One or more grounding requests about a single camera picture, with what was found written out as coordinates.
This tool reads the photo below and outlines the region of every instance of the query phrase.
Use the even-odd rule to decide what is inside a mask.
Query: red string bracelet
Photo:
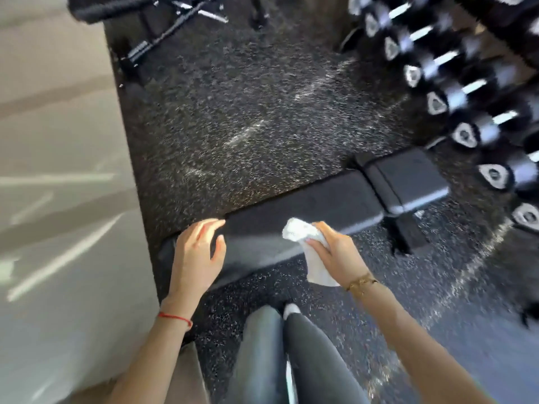
[[[183,320],[184,322],[187,322],[187,325],[189,326],[189,330],[191,330],[191,328],[193,327],[193,322],[191,320],[185,319],[184,317],[181,317],[181,316],[169,315],[168,313],[159,312],[157,317],[166,317],[168,319]]]

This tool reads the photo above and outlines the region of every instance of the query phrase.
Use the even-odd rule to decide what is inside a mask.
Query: rubber gym floor
[[[354,151],[383,155],[441,129],[380,45],[363,39],[339,55],[335,34],[319,24],[324,12],[303,0],[266,5],[271,17],[260,32],[248,26],[248,0],[225,2],[227,25],[193,20],[141,66],[147,101],[120,94],[154,261],[160,241],[195,220],[337,173]],[[112,22],[108,36],[114,31]],[[526,329],[512,303],[521,242],[503,214],[508,196],[479,182],[468,153],[442,145],[433,158],[452,194],[422,216],[429,256],[393,257],[381,227],[354,239],[374,274],[496,400],[535,402],[539,328]],[[163,298],[169,273],[154,264],[154,275]],[[418,402],[373,321],[342,291],[310,286],[305,276],[298,258],[203,301],[193,337],[212,402],[225,396],[249,313],[290,299],[327,333],[373,402]]]

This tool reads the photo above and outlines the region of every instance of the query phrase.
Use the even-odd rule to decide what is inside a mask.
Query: white towel
[[[311,283],[316,283],[323,286],[339,286],[335,281],[316,251],[305,240],[311,238],[320,241],[326,248],[328,243],[324,235],[314,225],[308,224],[297,218],[290,218],[282,229],[282,237],[286,240],[299,242],[305,252],[307,261],[307,280]]]

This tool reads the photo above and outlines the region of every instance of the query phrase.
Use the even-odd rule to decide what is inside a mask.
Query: weight bench
[[[146,39],[132,47],[129,37],[125,36],[111,43],[111,49],[118,59],[124,77],[123,82],[140,84],[138,65],[141,60],[166,38],[179,30],[187,21],[198,15],[228,22],[226,17],[218,15],[218,4],[224,0],[68,0],[68,7],[75,19],[88,24],[118,18],[136,12]],[[251,0],[254,13],[250,17],[253,28],[262,28],[267,21],[267,14],[261,0]],[[166,8],[174,17],[170,25],[163,30],[156,30],[152,25],[151,10]]]
[[[226,225],[217,233],[226,238],[226,258],[212,289],[300,255],[299,244],[282,238],[291,217],[325,221],[347,235],[386,217],[398,232],[397,244],[404,243],[403,253],[424,251],[428,241],[412,213],[449,193],[426,154],[412,148],[366,162],[356,158],[354,167],[226,214]],[[172,268],[178,235],[163,241],[157,256],[160,269]]]

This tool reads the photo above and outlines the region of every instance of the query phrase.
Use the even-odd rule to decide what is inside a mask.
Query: hand
[[[180,234],[172,263],[168,296],[161,311],[191,319],[202,295],[219,275],[225,261],[225,238],[217,237],[215,252],[210,256],[210,244],[215,231],[224,220],[210,218],[191,225]]]
[[[313,225],[324,235],[329,249],[316,240],[309,239],[307,244],[314,248],[329,274],[340,286],[348,289],[357,278],[370,272],[352,238],[338,233],[325,222],[315,222]]]

